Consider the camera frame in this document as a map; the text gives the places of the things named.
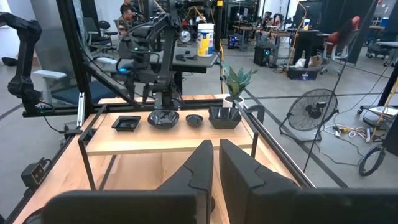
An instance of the potted plant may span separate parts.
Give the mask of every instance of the potted plant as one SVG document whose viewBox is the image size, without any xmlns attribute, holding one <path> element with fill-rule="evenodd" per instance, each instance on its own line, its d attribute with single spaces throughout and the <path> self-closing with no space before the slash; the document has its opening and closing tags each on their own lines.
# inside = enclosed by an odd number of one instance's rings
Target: potted plant
<svg viewBox="0 0 398 224">
<path fill-rule="evenodd" d="M 243 106 L 244 99 L 240 97 L 243 90 L 250 84 L 251 75 L 256 74 L 258 70 L 252 70 L 248 73 L 243 72 L 243 68 L 239 70 L 238 73 L 228 64 L 222 62 L 223 69 L 226 75 L 226 84 L 229 90 L 229 96 L 224 98 L 223 107 L 232 107 L 233 100 L 238 101 L 239 105 Z"/>
</svg>

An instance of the black bowl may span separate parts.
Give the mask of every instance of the black bowl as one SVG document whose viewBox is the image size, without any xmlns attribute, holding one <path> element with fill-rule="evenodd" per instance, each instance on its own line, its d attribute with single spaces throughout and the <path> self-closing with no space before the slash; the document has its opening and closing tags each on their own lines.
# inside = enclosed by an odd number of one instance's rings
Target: black bowl
<svg viewBox="0 0 398 224">
<path fill-rule="evenodd" d="M 241 122 L 242 117 L 237 108 L 209 109 L 209 121 L 215 129 L 234 129 Z"/>
<path fill-rule="evenodd" d="M 203 122 L 203 117 L 200 115 L 196 115 L 196 114 L 188 115 L 185 119 L 187 120 L 187 123 L 190 126 L 193 126 L 195 128 L 201 126 L 201 124 Z"/>
<path fill-rule="evenodd" d="M 154 110 L 148 116 L 148 123 L 155 128 L 170 129 L 178 123 L 179 119 L 180 115 L 176 111 Z"/>
<path fill-rule="evenodd" d="M 119 131 L 131 131 L 133 132 L 138 126 L 140 116 L 119 116 L 113 123 L 112 128 Z"/>
</svg>

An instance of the fan grille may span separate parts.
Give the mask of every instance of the fan grille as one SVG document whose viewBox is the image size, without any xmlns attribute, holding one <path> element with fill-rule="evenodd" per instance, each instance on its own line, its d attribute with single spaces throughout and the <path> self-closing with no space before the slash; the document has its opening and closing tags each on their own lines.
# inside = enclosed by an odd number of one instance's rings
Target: fan grille
<svg viewBox="0 0 398 224">
<path fill-rule="evenodd" d="M 294 101 L 289 111 L 289 124 L 297 131 L 311 131 L 327 122 L 337 109 L 337 96 L 331 90 L 316 89 L 304 93 Z"/>
</svg>

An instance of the white office chair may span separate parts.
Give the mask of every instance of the white office chair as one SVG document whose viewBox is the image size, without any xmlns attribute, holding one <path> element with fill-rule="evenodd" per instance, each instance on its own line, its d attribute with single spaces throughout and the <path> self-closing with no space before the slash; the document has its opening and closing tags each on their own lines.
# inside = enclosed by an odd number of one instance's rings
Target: white office chair
<svg viewBox="0 0 398 224">
<path fill-rule="evenodd" d="M 336 44 L 333 47 L 333 50 L 331 52 L 331 55 L 328 55 L 328 46 L 329 45 L 333 45 L 333 43 L 331 42 L 324 42 L 324 51 L 323 51 L 323 59 L 328 60 L 328 64 L 326 66 L 324 66 L 321 71 L 320 74 L 322 75 L 324 72 L 328 72 L 329 70 L 333 70 L 335 72 L 340 73 L 341 69 L 339 67 L 333 66 L 333 64 L 331 62 L 336 62 L 338 63 L 339 60 L 345 60 L 348 58 L 348 53 L 349 53 L 349 47 L 350 45 L 353 43 L 356 35 L 358 34 L 359 30 L 353 30 L 349 36 L 347 37 L 347 39 L 345 41 L 342 41 L 338 44 Z"/>
</svg>

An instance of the floor fan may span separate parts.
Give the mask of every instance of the floor fan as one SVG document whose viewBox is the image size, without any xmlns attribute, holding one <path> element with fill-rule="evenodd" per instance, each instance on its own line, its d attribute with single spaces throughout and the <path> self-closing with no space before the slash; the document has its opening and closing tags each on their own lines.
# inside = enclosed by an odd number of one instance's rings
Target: floor fan
<svg viewBox="0 0 398 224">
<path fill-rule="evenodd" d="M 316 89 L 308 91 L 294 101 L 286 118 L 279 126 L 279 131 L 281 134 L 292 138 L 296 142 L 312 142 L 314 140 L 300 140 L 283 132 L 282 127 L 284 123 L 288 121 L 289 125 L 297 131 L 318 129 L 328 122 L 335 113 L 338 113 L 337 105 L 337 96 L 331 90 Z"/>
</svg>

